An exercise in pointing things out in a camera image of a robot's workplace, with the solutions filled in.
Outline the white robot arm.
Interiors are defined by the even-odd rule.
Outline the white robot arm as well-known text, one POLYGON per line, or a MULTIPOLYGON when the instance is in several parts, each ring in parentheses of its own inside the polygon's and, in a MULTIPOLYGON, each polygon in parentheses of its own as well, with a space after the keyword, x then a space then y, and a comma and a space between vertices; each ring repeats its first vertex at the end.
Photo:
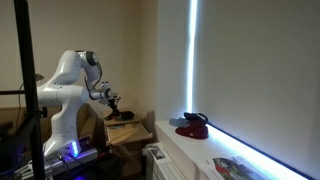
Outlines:
POLYGON ((96 85, 102 77, 97 55, 92 51, 68 50, 63 53, 54 75, 37 87, 38 104, 62 107, 51 118, 52 135, 44 145, 44 158, 49 161, 57 154, 77 157, 81 152, 77 133, 77 113, 88 99, 116 108, 118 96, 108 82, 96 85))

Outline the robot base platform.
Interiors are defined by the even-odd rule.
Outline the robot base platform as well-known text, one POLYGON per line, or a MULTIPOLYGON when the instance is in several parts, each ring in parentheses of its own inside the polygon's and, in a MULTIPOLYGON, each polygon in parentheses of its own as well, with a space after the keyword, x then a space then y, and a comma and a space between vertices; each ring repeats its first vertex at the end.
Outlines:
MULTIPOLYGON (((44 171, 45 180, 53 180, 55 175, 69 172, 72 169, 87 165, 98 158, 95 148, 82 151, 78 141, 69 141, 62 146, 57 141, 44 144, 44 171)), ((25 166, 14 172, 15 180, 35 180, 33 162, 29 161, 25 166)))

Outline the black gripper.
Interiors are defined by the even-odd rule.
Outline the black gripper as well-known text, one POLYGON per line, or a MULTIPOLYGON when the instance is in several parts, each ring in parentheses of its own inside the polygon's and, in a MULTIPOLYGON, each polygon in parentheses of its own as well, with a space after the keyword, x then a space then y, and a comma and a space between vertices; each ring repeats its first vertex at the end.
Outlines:
POLYGON ((108 106, 112 109, 112 115, 119 115, 120 111, 118 110, 118 102, 120 97, 115 97, 108 101, 108 106))

